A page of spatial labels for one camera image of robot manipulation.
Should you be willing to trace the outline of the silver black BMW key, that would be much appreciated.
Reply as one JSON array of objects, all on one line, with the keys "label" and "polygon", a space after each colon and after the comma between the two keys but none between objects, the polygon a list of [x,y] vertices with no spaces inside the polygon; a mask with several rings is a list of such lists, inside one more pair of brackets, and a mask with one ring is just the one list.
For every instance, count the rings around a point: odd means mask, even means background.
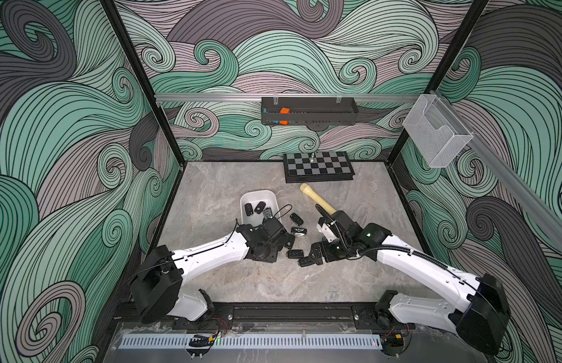
[{"label": "silver black BMW key", "polygon": [[264,209],[264,218],[265,219],[271,219],[273,217],[273,211],[271,210],[270,207],[267,207]]}]

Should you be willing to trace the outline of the black VW key fob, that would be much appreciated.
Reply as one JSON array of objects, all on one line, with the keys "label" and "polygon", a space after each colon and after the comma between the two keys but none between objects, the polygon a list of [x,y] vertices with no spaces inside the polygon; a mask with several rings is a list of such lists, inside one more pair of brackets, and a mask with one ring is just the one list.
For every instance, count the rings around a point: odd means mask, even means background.
[{"label": "black VW key fob", "polygon": [[254,214],[254,210],[251,203],[247,203],[244,205],[244,210],[246,216],[252,216]]}]

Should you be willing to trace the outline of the white plastic storage box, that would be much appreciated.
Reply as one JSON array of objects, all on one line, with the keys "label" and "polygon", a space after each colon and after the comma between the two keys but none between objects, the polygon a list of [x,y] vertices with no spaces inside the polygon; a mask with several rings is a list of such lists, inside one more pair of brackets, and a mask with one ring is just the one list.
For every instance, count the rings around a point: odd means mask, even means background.
[{"label": "white plastic storage box", "polygon": [[260,225],[266,217],[279,212],[276,195],[270,190],[251,191],[240,198],[240,224]]}]

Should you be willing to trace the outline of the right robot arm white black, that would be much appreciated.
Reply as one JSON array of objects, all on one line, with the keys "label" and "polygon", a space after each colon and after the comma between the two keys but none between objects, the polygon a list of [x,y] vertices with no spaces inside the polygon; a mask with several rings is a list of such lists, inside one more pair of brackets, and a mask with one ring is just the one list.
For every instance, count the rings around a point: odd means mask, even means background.
[{"label": "right robot arm white black", "polygon": [[371,260],[395,268],[435,292],[436,299],[394,291],[376,309],[397,324],[417,323],[458,335],[474,349],[498,355],[507,332],[511,310],[503,284],[486,273],[473,275],[447,265],[401,240],[391,231],[370,223],[323,222],[317,227],[323,240],[311,247],[301,267],[335,260]]}]

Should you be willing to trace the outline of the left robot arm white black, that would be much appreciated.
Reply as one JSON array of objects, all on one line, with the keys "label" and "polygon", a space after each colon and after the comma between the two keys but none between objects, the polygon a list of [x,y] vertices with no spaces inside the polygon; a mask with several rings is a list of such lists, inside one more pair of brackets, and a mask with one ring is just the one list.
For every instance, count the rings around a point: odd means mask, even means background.
[{"label": "left robot arm white black", "polygon": [[258,226],[237,222],[226,236],[197,247],[156,247],[128,279],[141,322],[150,324],[165,316],[191,322],[208,319],[211,300],[204,290],[188,288],[191,280],[242,260],[275,263],[279,252],[292,245],[294,239],[273,217]]}]

